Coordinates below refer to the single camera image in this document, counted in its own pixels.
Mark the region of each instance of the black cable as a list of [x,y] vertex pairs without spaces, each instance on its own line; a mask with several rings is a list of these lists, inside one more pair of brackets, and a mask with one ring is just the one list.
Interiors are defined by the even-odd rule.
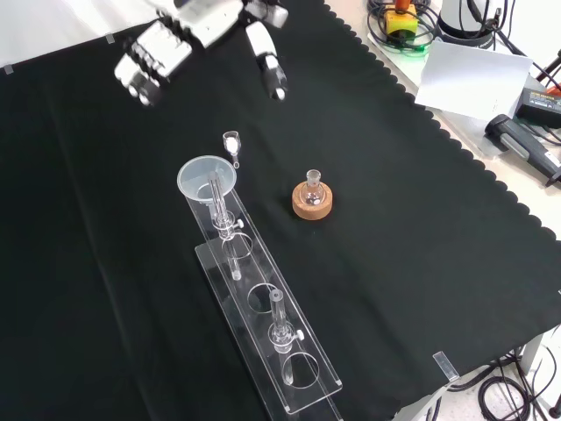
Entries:
[[[518,357],[509,354],[501,360],[501,365],[504,367],[509,364],[512,364],[513,362],[515,362],[515,358]],[[488,365],[488,367],[485,370],[483,370],[481,373],[473,377],[469,382],[466,382],[464,384],[452,384],[449,387],[448,391],[455,393],[455,392],[463,392],[465,390],[471,389],[473,386],[483,382],[498,366],[499,364],[497,364],[497,362],[492,362],[491,364]]]
[[[410,38],[410,39],[418,39],[418,38],[421,38],[425,35],[430,35],[431,36],[431,38],[428,42],[425,42],[423,44],[418,44],[418,45],[410,44],[405,39],[398,38],[398,37],[395,37],[395,36],[387,33],[384,14],[389,12],[389,11],[397,11],[397,10],[395,9],[395,7],[387,7],[386,5],[383,5],[383,4],[379,8],[378,7],[372,7],[372,9],[368,11],[368,17],[366,18],[366,24],[368,25],[368,30],[370,31],[373,38],[376,39],[380,44],[385,45],[385,46],[390,46],[392,48],[397,48],[397,49],[400,49],[400,50],[401,49],[420,50],[420,49],[424,49],[426,46],[432,44],[432,41],[437,36],[437,24],[436,24],[435,20],[432,18],[432,16],[430,15],[430,13],[432,13],[436,18],[438,18],[438,14],[435,11],[433,11],[429,6],[426,6],[424,16],[429,18],[430,25],[420,17],[420,14],[415,14],[411,11],[400,11],[401,13],[409,14],[409,15],[415,17],[418,20],[420,25],[423,25],[424,27],[427,28],[427,31],[425,31],[423,33],[420,33],[418,35],[415,35],[415,36]],[[378,35],[374,31],[374,29],[372,28],[372,26],[370,24],[370,18],[372,18],[374,16],[378,20],[378,27],[380,28],[380,32],[382,33],[382,35],[384,35],[386,37],[385,39],[383,39],[380,35]]]
[[479,393],[477,396],[477,400],[479,403],[479,407],[481,408],[481,415],[483,415],[483,418],[488,420],[488,421],[504,421],[506,420],[510,415],[507,415],[504,418],[497,418],[492,412],[491,410],[489,410],[489,408],[487,407],[487,404],[485,402],[485,393],[488,391],[488,389],[493,386],[494,384],[499,384],[499,383],[505,383],[507,384],[507,391],[508,394],[510,395],[510,399],[513,401],[515,407],[516,407],[516,403],[514,398],[512,397],[512,394],[510,393],[510,389],[508,388],[508,386],[512,386],[513,388],[516,389],[516,391],[520,394],[520,396],[522,396],[522,401],[523,401],[523,406],[522,406],[522,411],[520,413],[518,413],[517,418],[511,418],[511,419],[518,419],[520,421],[527,421],[529,418],[529,399],[528,399],[528,395],[526,394],[525,390],[522,388],[522,386],[520,384],[518,384],[517,382],[515,382],[514,380],[505,377],[504,374],[503,376],[498,376],[496,375],[495,377],[491,377],[490,379],[486,380],[481,387],[479,388]]
[[557,136],[555,132],[553,132],[547,125],[543,125],[542,129],[544,129],[547,133],[557,139],[560,142],[559,145],[561,146],[561,138]]
[[510,34],[512,33],[512,17],[515,14],[515,6],[516,6],[516,0],[512,1],[512,8],[510,9],[510,19],[508,22],[508,35],[507,35],[507,39],[510,39]]
[[[536,394],[536,376],[537,376],[537,372],[540,371],[540,367],[542,366],[542,362],[543,360],[540,360],[540,363],[537,365],[536,371],[534,372],[534,375],[532,376],[532,395]],[[534,405],[534,421],[536,420],[536,406]]]
[[[551,350],[548,347],[546,347],[546,349],[547,349],[548,353],[550,354],[550,356],[553,360],[553,375],[551,376],[550,380],[545,385],[545,387],[537,394],[535,393],[535,382],[536,382],[537,371],[539,371],[539,369],[541,367],[541,362],[540,362],[540,365],[538,366],[536,372],[534,373],[534,378],[532,379],[532,384],[530,386],[530,384],[528,383],[528,380],[526,379],[526,377],[524,376],[524,374],[522,372],[522,367],[520,366],[521,358],[518,355],[512,354],[512,353],[509,353],[508,355],[506,355],[501,360],[496,360],[496,361],[492,362],[491,364],[489,364],[488,367],[485,370],[483,370],[481,373],[476,375],[469,382],[466,382],[464,384],[458,384],[458,385],[453,384],[453,385],[451,385],[450,388],[448,389],[448,391],[449,392],[461,392],[461,391],[464,391],[464,390],[468,390],[468,389],[472,388],[473,386],[477,385],[478,383],[482,382],[483,380],[485,380],[496,368],[499,367],[501,369],[502,376],[494,376],[494,377],[491,377],[491,378],[487,379],[485,382],[483,382],[483,384],[481,384],[481,387],[479,388],[478,402],[479,402],[479,407],[481,408],[481,413],[483,414],[483,417],[488,421],[515,421],[515,420],[527,421],[529,419],[530,412],[532,410],[532,405],[533,405],[534,413],[535,413],[536,410],[538,410],[540,415],[544,419],[546,419],[545,415],[543,414],[542,407],[539,405],[539,402],[537,401],[537,398],[551,385],[551,383],[555,379],[555,376],[557,375],[557,361],[555,359],[555,356],[553,355],[553,353],[551,352]],[[510,364],[513,364],[513,363],[516,365],[516,369],[518,371],[518,375],[522,379],[522,385],[523,386],[521,386],[520,384],[518,384],[514,380],[512,380],[512,379],[510,379],[510,378],[508,378],[504,375],[503,367],[508,366]],[[486,406],[486,402],[485,402],[485,393],[487,392],[487,390],[491,386],[493,386],[494,384],[498,384],[498,383],[507,384],[507,391],[508,391],[508,394],[510,395],[510,400],[513,402],[513,404],[515,406],[515,409],[503,418],[497,418],[488,409],[488,407]],[[522,405],[520,407],[516,406],[514,398],[512,397],[512,394],[510,393],[510,389],[508,388],[508,386],[514,387],[518,391],[518,393],[521,395]]]
[[481,34],[485,31],[486,29],[486,22],[487,22],[487,13],[489,12],[489,4],[491,3],[491,0],[486,0],[485,1],[485,12],[483,13],[483,19],[481,23],[481,27],[479,28],[479,30],[477,31],[477,33],[474,36],[471,36],[468,31],[466,31],[464,29],[464,23],[462,21],[462,3],[463,1],[459,2],[459,27],[461,28],[462,32],[464,33],[464,38],[467,39],[477,39],[481,36]]
[[[499,35],[499,38],[501,38],[502,43],[510,50],[510,52],[512,54],[523,55],[524,57],[527,57],[527,55],[520,48],[515,46],[512,43],[512,41],[510,39],[508,39],[507,36],[502,31],[498,31],[497,35]],[[553,79],[553,77],[549,73],[547,73],[545,70],[543,70],[541,67],[539,67],[535,61],[532,64],[540,72],[542,72],[545,75],[545,77],[547,77],[551,82],[553,82],[553,84],[556,86],[557,89],[561,90],[561,85],[559,85],[557,82],[555,82],[555,79]]]
[[[557,375],[557,360],[555,359],[555,356],[553,355],[553,352],[547,346],[545,347],[545,349],[547,349],[547,352],[550,353],[551,359],[553,360],[553,375],[551,376],[550,380],[545,385],[545,387],[537,395],[529,396],[529,402],[530,403],[533,403],[533,402],[536,401],[536,399],[551,385],[551,383],[553,382],[553,379],[555,379],[555,376]],[[507,417],[510,417],[514,413],[515,413],[515,411],[513,410],[512,412],[507,414],[502,420],[506,419]]]
[[550,86],[551,81],[555,81],[555,76],[557,76],[557,73],[559,73],[559,70],[561,70],[561,66],[551,74],[551,79],[549,79],[549,81],[547,81],[547,83],[545,84],[545,87],[547,88],[548,86]]
[[[415,6],[415,8],[417,9],[417,13],[419,15],[422,15],[423,13],[426,12],[427,8],[430,7],[431,4],[431,0],[413,0],[411,2],[411,4],[413,4]],[[374,13],[378,12],[378,9],[383,8],[383,7],[391,7],[395,5],[395,0],[368,0],[368,3],[366,4],[366,8],[368,11],[371,11],[372,9],[375,10]]]
[[437,400],[437,406],[435,406],[435,415],[432,416],[432,421],[437,421],[438,412],[440,412],[440,403],[442,402],[442,397]]
[[552,145],[561,146],[561,139],[549,127],[542,127],[542,128],[546,132],[548,132],[549,134],[552,134],[556,139],[559,140],[559,142],[556,142],[555,140],[549,139],[547,136],[541,134],[538,130],[536,130],[534,127],[532,127],[528,123],[526,123],[526,122],[521,122],[521,123],[522,123],[521,126],[524,127],[525,129],[527,129],[534,136],[537,136],[538,138],[541,138],[541,139],[545,140],[546,142],[551,143]]
[[[510,382],[507,382],[507,378],[505,377],[505,371],[502,369],[502,366],[501,366],[501,365],[499,365],[499,368],[501,369],[502,381],[507,385],[507,392],[508,392],[508,395],[510,396],[510,400],[512,401],[512,404],[513,404],[514,407],[515,407],[516,417],[518,418],[518,421],[522,421],[520,412],[518,412],[518,408],[516,408],[515,399],[512,397],[512,393],[510,393],[510,389],[508,388],[508,384],[511,382],[511,384],[515,384],[515,385],[516,385],[516,386],[515,386],[515,389],[518,389],[518,391],[521,392],[522,400],[524,399],[525,396],[528,396],[528,393],[526,393],[526,390],[520,389],[520,385],[519,385],[517,382],[515,382],[514,380],[509,379]],[[529,409],[529,405],[524,405],[523,408],[528,408],[528,409]]]

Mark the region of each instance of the black device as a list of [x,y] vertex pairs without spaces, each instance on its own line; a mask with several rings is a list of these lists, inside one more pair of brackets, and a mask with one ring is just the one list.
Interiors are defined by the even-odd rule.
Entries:
[[516,116],[535,125],[558,129],[561,127],[561,96],[524,88]]
[[561,396],[558,398],[555,406],[551,407],[549,410],[550,417],[559,419],[561,418]]
[[561,162],[512,118],[500,114],[489,122],[485,132],[499,149],[510,149],[546,175],[549,178],[545,183],[546,187],[561,178]]

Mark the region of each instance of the small glass vial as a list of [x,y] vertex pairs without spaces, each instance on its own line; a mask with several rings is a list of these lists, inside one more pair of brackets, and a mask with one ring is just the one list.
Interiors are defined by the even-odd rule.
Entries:
[[316,169],[310,169],[306,174],[308,180],[300,190],[300,199],[309,205],[318,205],[325,200],[325,189],[319,182],[322,174]]

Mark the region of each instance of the test tube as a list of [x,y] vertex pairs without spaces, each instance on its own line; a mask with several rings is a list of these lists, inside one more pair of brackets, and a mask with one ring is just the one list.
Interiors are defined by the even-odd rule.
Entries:
[[242,279],[242,273],[239,269],[238,259],[235,257],[236,250],[231,241],[234,233],[234,229],[231,226],[233,225],[233,221],[230,221],[230,217],[228,216],[224,195],[222,194],[222,186],[220,185],[220,178],[216,171],[211,171],[209,173],[209,186],[212,192],[212,202],[214,204],[214,219],[218,227],[218,235],[224,240],[225,254],[228,260],[228,266],[230,267],[231,277],[234,281],[239,281]]
[[216,213],[215,220],[217,222],[217,226],[220,228],[227,228],[227,224],[230,220],[228,219],[228,211],[226,210],[224,195],[222,194],[220,178],[218,177],[218,173],[216,171],[211,171],[209,173],[209,186],[212,193],[212,202],[214,204],[214,212]]

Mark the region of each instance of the white paper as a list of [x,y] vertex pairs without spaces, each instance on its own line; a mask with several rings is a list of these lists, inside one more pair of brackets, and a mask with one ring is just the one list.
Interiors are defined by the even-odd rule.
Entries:
[[528,57],[434,42],[415,103],[486,122],[513,117],[531,65]]

